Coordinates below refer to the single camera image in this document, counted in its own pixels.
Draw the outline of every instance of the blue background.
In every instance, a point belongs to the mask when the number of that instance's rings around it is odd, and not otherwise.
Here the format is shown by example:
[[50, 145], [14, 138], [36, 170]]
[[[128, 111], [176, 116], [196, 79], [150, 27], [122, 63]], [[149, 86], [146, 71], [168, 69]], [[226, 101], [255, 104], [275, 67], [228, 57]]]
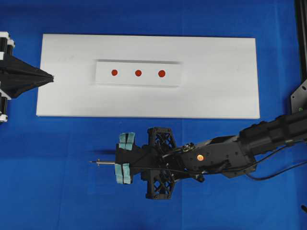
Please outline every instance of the blue background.
[[[291, 0], [0, 1], [0, 30], [16, 42], [14, 55], [39, 67], [43, 33], [254, 37], [260, 120], [288, 113], [300, 84]], [[37, 89], [9, 103], [0, 132], [0, 229], [12, 230], [297, 230], [307, 227], [307, 167], [255, 182], [207, 176], [177, 184], [171, 200], [145, 199], [146, 184], [116, 184], [118, 135], [171, 127], [178, 144], [237, 134], [260, 120], [36, 117]], [[259, 165], [257, 176], [307, 160], [299, 144]]]

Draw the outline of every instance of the black end effector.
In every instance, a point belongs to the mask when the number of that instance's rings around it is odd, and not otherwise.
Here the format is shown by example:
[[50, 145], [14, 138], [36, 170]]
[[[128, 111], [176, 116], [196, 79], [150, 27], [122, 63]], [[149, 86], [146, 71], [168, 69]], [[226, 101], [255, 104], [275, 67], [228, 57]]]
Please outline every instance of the black end effector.
[[17, 98], [30, 89], [53, 82], [53, 76], [12, 56], [15, 43], [7, 32], [0, 32], [0, 89]]
[[142, 148], [135, 145], [134, 133], [121, 134], [117, 144], [115, 173], [119, 184], [130, 184], [133, 176], [141, 173], [141, 179], [147, 181], [148, 199], [170, 199], [177, 178], [168, 168], [163, 153], [176, 148], [171, 129], [151, 128], [148, 130], [148, 145]]

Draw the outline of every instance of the white panel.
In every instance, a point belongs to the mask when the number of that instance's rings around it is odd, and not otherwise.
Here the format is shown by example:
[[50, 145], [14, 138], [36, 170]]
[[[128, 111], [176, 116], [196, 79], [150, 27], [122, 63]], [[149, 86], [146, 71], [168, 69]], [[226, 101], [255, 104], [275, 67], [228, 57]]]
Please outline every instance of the white panel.
[[[102, 85], [96, 63], [180, 63], [179, 87]], [[259, 118], [253, 38], [45, 34], [37, 115]]]
[[98, 61], [96, 83], [177, 87], [181, 84], [180, 64]]

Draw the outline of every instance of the orange light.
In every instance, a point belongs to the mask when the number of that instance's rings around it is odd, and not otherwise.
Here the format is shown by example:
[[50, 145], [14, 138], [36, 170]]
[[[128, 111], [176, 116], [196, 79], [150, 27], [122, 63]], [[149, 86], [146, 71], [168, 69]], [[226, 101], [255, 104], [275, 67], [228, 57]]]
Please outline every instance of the orange light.
[[200, 155], [197, 155], [197, 160], [199, 161], [203, 161], [205, 158], [200, 154]]

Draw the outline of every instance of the white board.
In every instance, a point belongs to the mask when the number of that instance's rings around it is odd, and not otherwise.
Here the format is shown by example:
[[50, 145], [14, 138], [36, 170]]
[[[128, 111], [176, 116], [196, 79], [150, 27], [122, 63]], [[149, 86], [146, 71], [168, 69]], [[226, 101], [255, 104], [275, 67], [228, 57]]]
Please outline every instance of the white board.
[[[176, 64], [180, 83], [102, 84], [101, 62]], [[41, 69], [39, 116], [260, 117], [253, 38], [44, 34]]]

